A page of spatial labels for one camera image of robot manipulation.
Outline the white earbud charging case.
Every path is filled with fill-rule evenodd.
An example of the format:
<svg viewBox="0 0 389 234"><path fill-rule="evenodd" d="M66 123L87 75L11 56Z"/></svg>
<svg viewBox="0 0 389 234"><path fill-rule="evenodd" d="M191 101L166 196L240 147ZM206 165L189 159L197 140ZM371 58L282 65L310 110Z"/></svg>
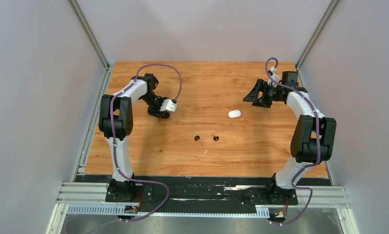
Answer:
<svg viewBox="0 0 389 234"><path fill-rule="evenodd" d="M228 117L230 119L239 118L242 116L242 113L240 110L232 110L228 112Z"/></svg>

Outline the black earbud charging case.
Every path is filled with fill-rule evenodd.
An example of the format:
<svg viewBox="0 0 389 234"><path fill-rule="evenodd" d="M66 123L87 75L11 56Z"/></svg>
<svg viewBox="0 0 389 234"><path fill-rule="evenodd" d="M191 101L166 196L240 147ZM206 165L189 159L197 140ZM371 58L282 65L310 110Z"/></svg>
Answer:
<svg viewBox="0 0 389 234"><path fill-rule="evenodd" d="M168 119L170 117L170 113L167 111L156 113L156 117L158 119Z"/></svg>

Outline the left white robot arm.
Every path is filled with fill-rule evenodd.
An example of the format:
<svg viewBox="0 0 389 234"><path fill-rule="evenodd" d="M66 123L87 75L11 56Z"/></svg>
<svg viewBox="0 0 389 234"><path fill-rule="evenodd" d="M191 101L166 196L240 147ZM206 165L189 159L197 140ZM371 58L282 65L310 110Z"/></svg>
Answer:
<svg viewBox="0 0 389 234"><path fill-rule="evenodd" d="M147 113L158 119L167 119L170 113L161 109L166 97L155 94L158 80L146 73L130 82L130 88L115 95L105 94L100 101L98 127L109 142L113 159L113 175L108 192L119 195L125 201L136 198L137 188L130 163L129 136L133 130L133 104L143 100L148 105Z"/></svg>

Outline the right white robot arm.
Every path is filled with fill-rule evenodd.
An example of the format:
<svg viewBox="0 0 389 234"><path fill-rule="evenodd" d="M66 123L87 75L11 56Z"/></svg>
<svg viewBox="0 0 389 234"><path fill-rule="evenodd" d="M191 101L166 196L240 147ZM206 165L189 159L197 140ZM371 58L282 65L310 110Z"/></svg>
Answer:
<svg viewBox="0 0 389 234"><path fill-rule="evenodd" d="M276 204L285 198L285 190L296 188L297 181L309 169L331 158L337 122L315 107L308 91L299 86L297 72L286 71L281 77L275 71L268 74L270 79L258 79L243 101L263 108L271 108L276 101L283 102L297 117L290 144L291 157L266 190L268 201Z"/></svg>

